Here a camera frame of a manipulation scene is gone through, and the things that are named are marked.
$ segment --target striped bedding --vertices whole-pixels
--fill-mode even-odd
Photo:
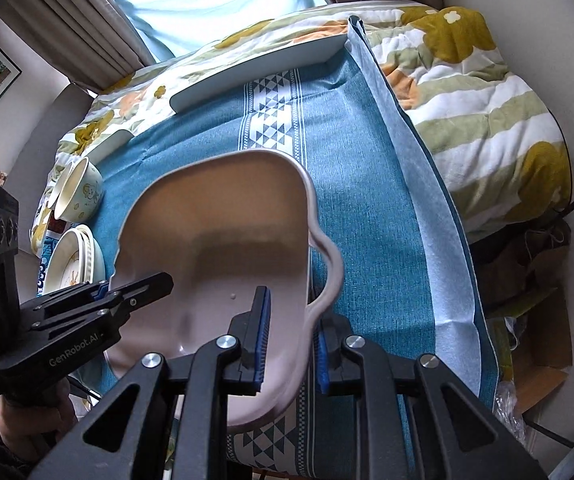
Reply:
[[[554,117],[509,71],[480,13],[414,2],[354,2],[256,23],[222,41],[139,70],[99,95],[59,143],[38,205],[32,249],[42,252],[46,202],[60,172],[115,131],[137,136],[173,115],[169,98],[232,64],[299,41],[343,34],[347,18],[366,37],[398,101],[427,147],[469,241],[536,218],[570,199],[571,173]]]

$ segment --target white bowl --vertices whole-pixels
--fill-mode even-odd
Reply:
[[[255,397],[229,397],[231,431],[259,428],[289,406],[307,370],[313,332],[343,284],[343,259],[318,225],[307,171],[274,150],[244,150],[169,173],[133,205],[120,231],[110,288],[168,272],[169,296],[131,313],[105,352],[121,377],[148,352],[174,358],[225,333],[251,308],[257,285],[271,291],[267,368]],[[309,247],[327,282],[307,304]]]
[[[49,260],[42,293],[82,283],[86,270],[85,253],[83,235],[76,229],[65,232]]]
[[[101,160],[115,152],[119,147],[133,139],[133,134],[128,130],[116,130],[100,144],[96,144],[84,153],[92,164],[98,164]]]
[[[67,166],[65,166],[65,169],[62,170],[62,173],[58,176],[56,185],[51,190],[49,200],[47,201],[47,207],[49,209],[53,209],[53,207],[56,205],[60,192],[62,191],[62,188],[65,186],[65,182],[67,182],[67,177],[69,176],[69,173],[71,173],[71,169],[74,167],[74,164],[77,161],[78,159],[69,161],[67,163]]]
[[[83,235],[85,248],[87,249],[88,258],[84,273],[84,280],[89,283],[101,282],[106,278],[104,271],[104,258],[100,245],[94,238],[91,229],[86,225],[80,224],[76,229]]]
[[[88,158],[81,158],[69,173],[56,201],[56,220],[89,220],[102,199],[102,192],[102,175]]]

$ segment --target gray panel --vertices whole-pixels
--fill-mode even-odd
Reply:
[[[29,230],[55,162],[58,141],[84,120],[92,101],[91,95],[80,87],[67,86],[33,129],[4,183],[4,188],[20,203],[18,247],[29,254]]]

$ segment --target metal screw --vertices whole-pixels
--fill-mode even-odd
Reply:
[[[237,339],[229,334],[221,335],[218,339],[216,339],[216,345],[218,345],[219,348],[232,348],[236,346],[237,343]]]
[[[362,348],[365,346],[365,338],[359,335],[350,335],[345,339],[345,343],[349,348]]]
[[[145,368],[156,368],[162,362],[162,360],[163,358],[160,356],[160,354],[152,352],[151,354],[145,355],[140,362]]]
[[[441,363],[441,360],[434,354],[422,354],[420,356],[420,364],[425,368],[436,368]]]

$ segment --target cardboard box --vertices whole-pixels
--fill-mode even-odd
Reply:
[[[565,293],[557,288],[527,314],[527,329],[512,352],[517,409],[524,413],[568,376],[573,361]]]

